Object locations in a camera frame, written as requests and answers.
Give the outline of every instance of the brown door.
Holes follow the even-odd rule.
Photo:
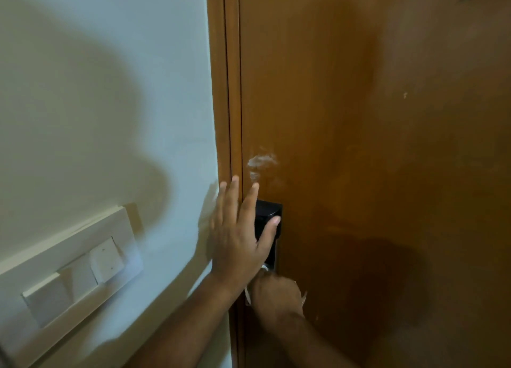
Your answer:
[[[239,0],[245,192],[363,367],[511,366],[511,0]],[[245,314],[247,368],[285,366]]]

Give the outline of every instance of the wall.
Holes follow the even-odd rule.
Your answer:
[[[126,205],[144,273],[39,363],[120,366],[208,271],[206,0],[0,0],[0,38],[0,261]]]

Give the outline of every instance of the left hand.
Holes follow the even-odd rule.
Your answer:
[[[259,184],[255,183],[238,213],[239,178],[234,176],[229,189],[220,184],[211,217],[213,267],[211,275],[233,294],[239,295],[258,273],[270,253],[280,217],[273,217],[256,240],[254,222]]]

